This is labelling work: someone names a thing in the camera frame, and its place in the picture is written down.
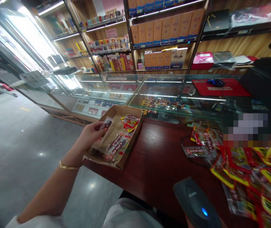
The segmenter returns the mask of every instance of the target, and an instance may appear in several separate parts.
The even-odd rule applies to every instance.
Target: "wooden counter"
[[[89,160],[84,160],[83,165],[185,224],[185,215],[172,187],[191,176],[227,227],[257,227],[254,221],[231,214],[221,182],[208,168],[187,159],[181,139],[191,135],[191,131],[190,127],[145,118],[123,170]],[[190,139],[183,144],[195,145]]]

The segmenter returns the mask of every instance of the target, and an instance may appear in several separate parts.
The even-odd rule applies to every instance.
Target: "red box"
[[[196,53],[191,70],[209,70],[213,64],[212,52]]]

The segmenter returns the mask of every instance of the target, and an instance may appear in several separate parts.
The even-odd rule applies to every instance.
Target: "cable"
[[[182,146],[182,150],[183,150],[183,151],[184,151],[183,141],[184,141],[186,138],[189,138],[189,137],[191,137],[191,135],[185,136],[185,137],[183,137],[182,140],[181,140],[181,146]],[[195,162],[192,158],[189,158],[189,157],[187,157],[187,158],[188,158],[189,161],[191,161],[192,163],[194,163],[194,164],[196,164],[196,165],[199,165],[199,166],[201,166],[201,167],[206,167],[206,168],[208,168],[207,165],[203,165],[203,164],[197,163],[197,162]]]

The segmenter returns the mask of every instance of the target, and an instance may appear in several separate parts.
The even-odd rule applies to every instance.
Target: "white sleeve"
[[[22,224],[17,222],[17,216],[15,216],[5,228],[65,228],[65,226],[60,216],[43,215]]]

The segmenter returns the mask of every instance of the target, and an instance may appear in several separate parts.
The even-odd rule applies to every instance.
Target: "tiled floor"
[[[19,95],[0,95],[0,227],[19,214],[72,146],[81,126]],[[63,213],[67,227],[101,227],[122,189],[82,167]]]

